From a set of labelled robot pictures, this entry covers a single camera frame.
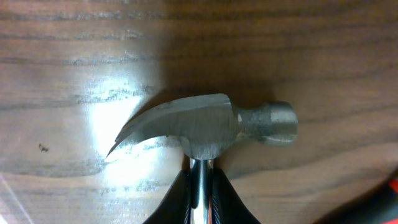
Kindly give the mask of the small claw hammer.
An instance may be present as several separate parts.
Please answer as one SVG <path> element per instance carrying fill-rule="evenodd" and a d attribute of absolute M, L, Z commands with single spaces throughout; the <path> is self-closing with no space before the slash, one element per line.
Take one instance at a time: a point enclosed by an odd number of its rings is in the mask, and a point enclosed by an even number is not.
<path fill-rule="evenodd" d="M 212 222 L 214 162 L 231 146 L 255 140 L 266 146 L 290 146 L 298 118 L 284 101 L 243 109 L 225 94 L 200 95 L 155 106 L 130 120 L 114 149 L 156 137 L 173 137 L 190 160 L 190 223 Z"/>

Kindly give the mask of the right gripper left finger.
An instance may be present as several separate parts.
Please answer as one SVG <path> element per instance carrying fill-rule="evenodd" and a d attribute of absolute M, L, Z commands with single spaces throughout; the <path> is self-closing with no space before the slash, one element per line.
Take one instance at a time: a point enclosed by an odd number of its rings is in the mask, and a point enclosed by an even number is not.
<path fill-rule="evenodd" d="M 187 170 L 181 170 L 159 206 L 144 224 L 190 223 L 190 179 Z"/>

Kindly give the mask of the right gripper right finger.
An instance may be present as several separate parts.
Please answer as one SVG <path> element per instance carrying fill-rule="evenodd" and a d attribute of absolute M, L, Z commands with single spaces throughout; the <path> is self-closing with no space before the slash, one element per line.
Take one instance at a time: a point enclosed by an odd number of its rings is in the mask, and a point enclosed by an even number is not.
<path fill-rule="evenodd" d="M 221 169 L 213 170 L 212 207 L 214 224 L 260 224 Z"/>

